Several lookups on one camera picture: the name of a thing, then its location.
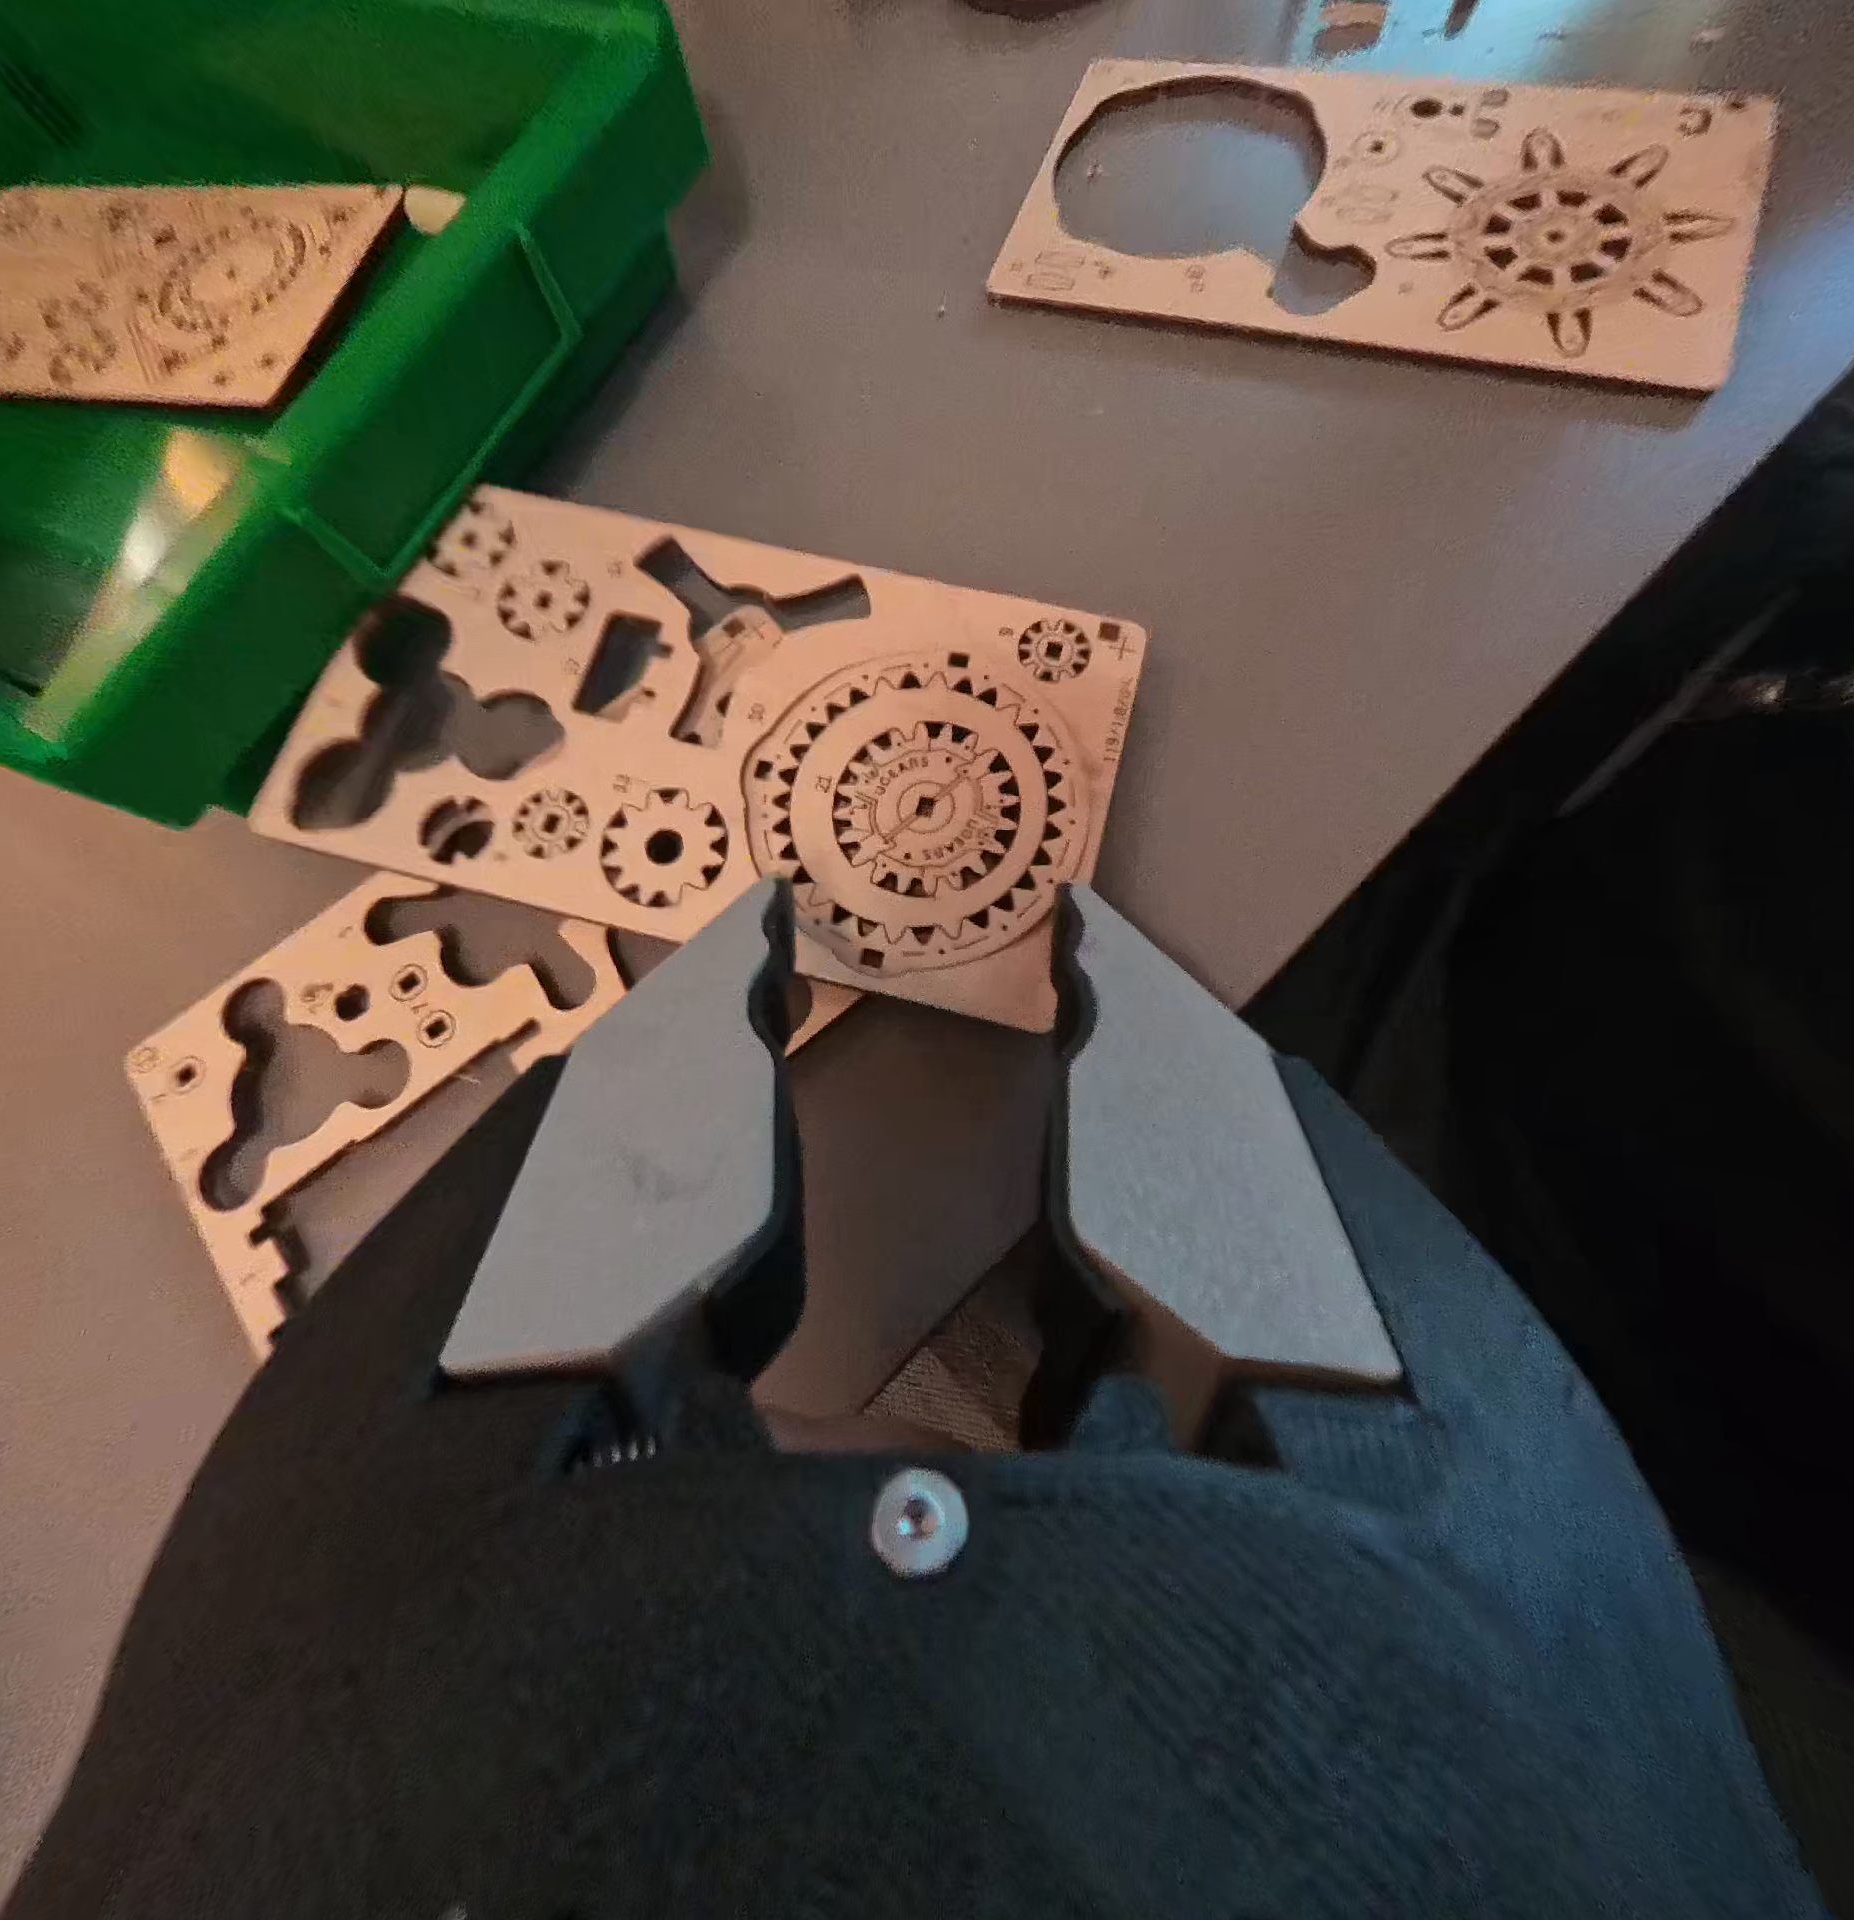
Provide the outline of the wooden sheet with gears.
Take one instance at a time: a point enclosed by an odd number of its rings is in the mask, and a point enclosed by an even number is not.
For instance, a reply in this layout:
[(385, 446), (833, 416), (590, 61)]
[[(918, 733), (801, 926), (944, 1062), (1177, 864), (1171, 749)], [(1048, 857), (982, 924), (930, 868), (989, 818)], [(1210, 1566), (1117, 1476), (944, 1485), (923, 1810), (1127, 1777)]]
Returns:
[(482, 487), (298, 710), (273, 841), (685, 942), (762, 879), (813, 981), (1044, 1032), (1142, 626)]

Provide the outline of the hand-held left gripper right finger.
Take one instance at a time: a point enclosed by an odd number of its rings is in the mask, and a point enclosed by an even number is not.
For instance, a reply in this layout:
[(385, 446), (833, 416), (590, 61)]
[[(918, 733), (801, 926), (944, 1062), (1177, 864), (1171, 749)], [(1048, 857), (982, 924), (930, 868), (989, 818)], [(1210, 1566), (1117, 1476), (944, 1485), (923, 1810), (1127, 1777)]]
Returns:
[(1056, 910), (1050, 1222), (1086, 1341), (1155, 1387), (1404, 1366), (1277, 1053), (1086, 884)]

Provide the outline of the green plastic bin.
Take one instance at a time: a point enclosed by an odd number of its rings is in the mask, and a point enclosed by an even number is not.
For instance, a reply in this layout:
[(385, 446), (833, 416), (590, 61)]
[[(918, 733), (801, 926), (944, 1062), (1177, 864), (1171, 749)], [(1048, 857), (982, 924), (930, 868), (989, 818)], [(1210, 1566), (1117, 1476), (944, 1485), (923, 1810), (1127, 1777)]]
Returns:
[(0, 768), (188, 826), (674, 284), (709, 156), (665, 4), (0, 4), (0, 234), (52, 187), (387, 187), (267, 406), (0, 395)]

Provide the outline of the wooden sheet with ship wheel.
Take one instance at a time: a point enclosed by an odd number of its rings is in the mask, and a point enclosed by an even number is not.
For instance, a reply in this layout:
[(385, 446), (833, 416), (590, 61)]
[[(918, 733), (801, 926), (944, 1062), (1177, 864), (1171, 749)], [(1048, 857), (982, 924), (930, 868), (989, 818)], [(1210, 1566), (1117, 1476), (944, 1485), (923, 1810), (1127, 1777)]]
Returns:
[[(1305, 316), (1241, 246), (1143, 255), (1072, 234), (1060, 166), (1107, 110), (1249, 91), (1325, 152), (1307, 252), (1374, 278)], [(1779, 131), (1754, 93), (1497, 83), (1372, 71), (1093, 61), (986, 276), (1003, 305), (1189, 325), (1676, 395), (1731, 374)]]

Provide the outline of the engraved wooden sheet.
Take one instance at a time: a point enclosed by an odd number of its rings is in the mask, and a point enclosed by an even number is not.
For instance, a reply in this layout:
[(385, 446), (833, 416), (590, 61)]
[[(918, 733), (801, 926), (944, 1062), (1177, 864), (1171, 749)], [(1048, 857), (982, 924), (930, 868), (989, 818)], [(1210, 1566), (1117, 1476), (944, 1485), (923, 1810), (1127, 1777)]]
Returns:
[(0, 398), (273, 406), (399, 227), (404, 190), (0, 190)]

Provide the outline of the wooden sheet with clover cutouts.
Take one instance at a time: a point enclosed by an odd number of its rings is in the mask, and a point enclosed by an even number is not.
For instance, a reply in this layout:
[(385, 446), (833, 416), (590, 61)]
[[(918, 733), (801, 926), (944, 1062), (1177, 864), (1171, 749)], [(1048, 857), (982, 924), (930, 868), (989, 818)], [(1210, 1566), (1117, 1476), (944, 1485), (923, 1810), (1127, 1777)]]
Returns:
[(619, 1006), (672, 944), (372, 874), (156, 1027), (123, 1077), (256, 1363), (472, 1116)]

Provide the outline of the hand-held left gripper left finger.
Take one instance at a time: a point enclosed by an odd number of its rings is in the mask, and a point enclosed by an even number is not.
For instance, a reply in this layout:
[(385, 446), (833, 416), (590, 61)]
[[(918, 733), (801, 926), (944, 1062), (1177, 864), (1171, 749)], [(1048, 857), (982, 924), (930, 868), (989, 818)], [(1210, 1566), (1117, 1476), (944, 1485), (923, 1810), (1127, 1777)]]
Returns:
[(765, 879), (591, 1027), (439, 1354), (456, 1384), (754, 1386), (801, 1313), (793, 911)]

